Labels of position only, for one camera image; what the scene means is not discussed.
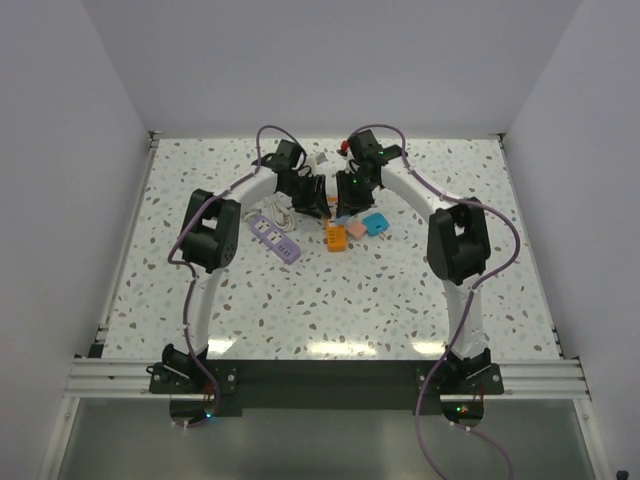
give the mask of blue power adapter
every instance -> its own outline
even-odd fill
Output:
[[[367,227],[367,233],[372,237],[380,235],[387,228],[389,228],[389,222],[380,212],[376,212],[372,215],[369,215],[367,218],[363,218],[362,223],[365,227]]]

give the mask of black mounting base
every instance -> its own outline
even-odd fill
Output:
[[[408,410],[435,361],[410,360],[206,360],[222,390],[218,416],[241,416],[244,409]],[[148,368],[152,394],[202,394],[204,386],[166,369]],[[430,386],[421,414],[440,415],[441,394],[504,393],[496,364],[455,389]],[[172,400],[170,410],[202,408],[202,400]]]

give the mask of light blue object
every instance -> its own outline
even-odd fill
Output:
[[[349,215],[343,215],[340,218],[336,218],[336,225],[346,225],[351,220]]]
[[[362,223],[367,227],[367,233],[372,237],[380,235],[389,228],[389,222],[380,212],[376,212],[373,215],[369,215],[367,218],[363,218]]]

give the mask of gray floor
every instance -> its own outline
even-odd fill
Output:
[[[506,479],[482,440],[425,417],[425,436],[451,479]],[[572,402],[493,402],[481,429],[503,443],[516,478],[589,480]],[[160,400],[84,400],[62,479],[436,479],[409,412],[254,410],[184,431]]]

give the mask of table surface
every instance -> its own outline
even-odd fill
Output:
[[[263,153],[278,140],[263,140]],[[384,145],[392,142],[381,139]],[[338,138],[301,139],[324,151],[328,194],[344,161]],[[448,191],[474,195],[508,214],[524,235],[497,140],[410,140],[411,161]],[[189,281],[167,253],[197,188],[220,191],[250,171],[254,140],[160,141],[122,279],[109,313],[103,358],[160,358],[180,333]],[[426,222],[393,192],[376,196],[391,226],[331,253],[319,220],[296,214],[289,236],[302,250],[293,265],[256,241],[243,222],[236,257],[225,271],[210,320],[209,357],[245,359],[433,359],[443,351],[448,317],[443,285],[426,263]],[[258,204],[269,216],[264,204]],[[489,267],[511,254],[510,231],[487,218]],[[516,265],[482,290],[484,328],[495,360],[557,359],[553,324],[527,239]]]

